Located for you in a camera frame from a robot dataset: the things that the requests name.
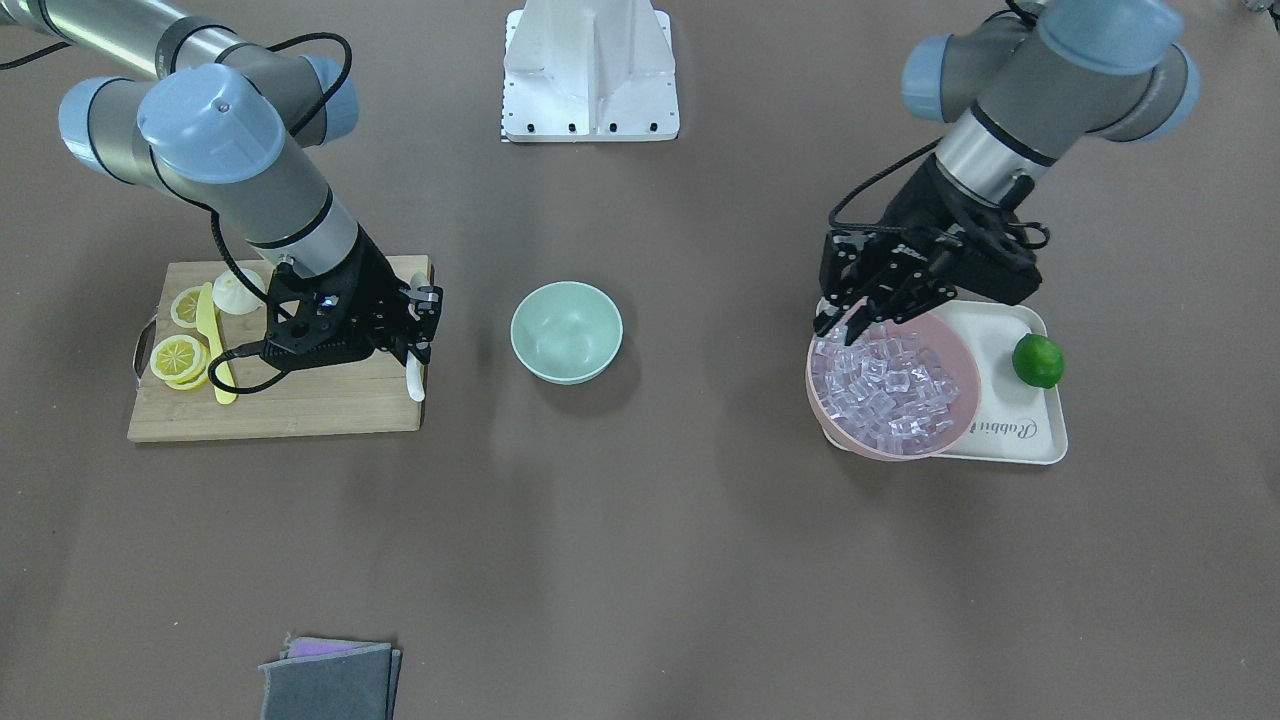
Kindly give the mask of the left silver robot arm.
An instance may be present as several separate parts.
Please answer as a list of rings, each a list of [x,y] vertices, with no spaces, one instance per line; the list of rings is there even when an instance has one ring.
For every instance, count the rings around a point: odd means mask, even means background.
[[[850,345],[960,291],[1018,305],[1042,284],[1051,237],[1018,209],[1080,138],[1134,143],[1194,110],[1201,70],[1162,1],[1009,1],[966,35],[920,41],[901,78],[905,108],[943,123],[908,154],[913,172],[878,220],[828,215],[813,332]]]

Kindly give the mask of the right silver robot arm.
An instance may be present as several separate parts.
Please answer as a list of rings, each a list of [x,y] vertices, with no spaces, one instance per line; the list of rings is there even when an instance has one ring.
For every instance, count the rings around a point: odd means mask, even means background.
[[[285,56],[163,1],[5,1],[3,23],[143,73],[76,85],[61,138],[97,173],[210,211],[273,264],[253,354],[280,372],[376,351],[429,363],[442,290],[396,274],[306,152],[358,122],[349,60]]]

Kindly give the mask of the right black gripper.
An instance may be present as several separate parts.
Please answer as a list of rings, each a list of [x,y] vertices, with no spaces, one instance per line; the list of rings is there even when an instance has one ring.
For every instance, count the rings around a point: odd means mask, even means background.
[[[329,272],[343,264],[358,266],[362,325],[375,348],[402,351],[404,363],[412,357],[428,366],[443,311],[443,288],[404,284],[364,228],[357,229],[347,256]]]

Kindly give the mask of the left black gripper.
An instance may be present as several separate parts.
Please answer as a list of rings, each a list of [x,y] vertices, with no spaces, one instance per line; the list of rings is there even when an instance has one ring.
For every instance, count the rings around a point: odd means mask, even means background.
[[[1016,213],[970,197],[934,155],[915,169],[879,223],[905,231],[827,232],[815,336],[850,346],[874,324],[905,324],[956,299],[955,286],[1016,305],[1043,281],[1036,245]]]

